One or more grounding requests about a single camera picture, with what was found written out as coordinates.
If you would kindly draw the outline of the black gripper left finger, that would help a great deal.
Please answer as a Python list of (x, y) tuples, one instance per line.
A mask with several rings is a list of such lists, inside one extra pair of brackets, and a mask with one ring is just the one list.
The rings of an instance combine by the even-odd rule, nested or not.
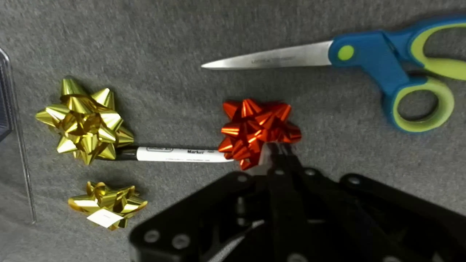
[(285, 155), (284, 146), (278, 143), (271, 143), (268, 146), (269, 158), (268, 158), (268, 172), (275, 177), (283, 177), (285, 171), (283, 169), (281, 161)]

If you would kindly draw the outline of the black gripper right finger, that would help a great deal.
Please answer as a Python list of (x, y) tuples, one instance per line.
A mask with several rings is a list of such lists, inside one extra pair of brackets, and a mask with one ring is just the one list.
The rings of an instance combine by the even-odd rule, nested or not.
[(293, 152), (291, 146), (285, 147), (287, 152), (287, 169), (293, 177), (306, 177), (307, 169), (302, 165), (300, 159)]

